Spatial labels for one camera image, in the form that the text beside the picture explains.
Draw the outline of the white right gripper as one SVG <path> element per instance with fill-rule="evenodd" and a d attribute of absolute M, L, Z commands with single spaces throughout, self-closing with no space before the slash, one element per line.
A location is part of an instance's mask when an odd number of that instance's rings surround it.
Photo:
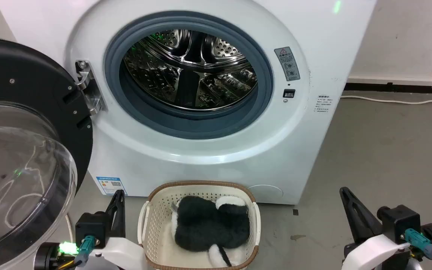
<path fill-rule="evenodd" d="M 382 270 L 383 262 L 398 251 L 408 251 L 410 243 L 401 234 L 401 244 L 382 234 L 382 224 L 367 207 L 347 188 L 339 190 L 343 208 L 355 244 L 342 263 L 343 270 Z"/>

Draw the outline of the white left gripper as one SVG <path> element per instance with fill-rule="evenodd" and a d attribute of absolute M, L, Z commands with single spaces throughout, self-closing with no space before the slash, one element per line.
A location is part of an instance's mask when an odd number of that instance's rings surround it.
<path fill-rule="evenodd" d="M 107 209 L 103 249 L 94 249 L 87 260 L 88 270 L 147 270 L 144 248 L 126 239 L 125 192 L 117 190 Z"/>

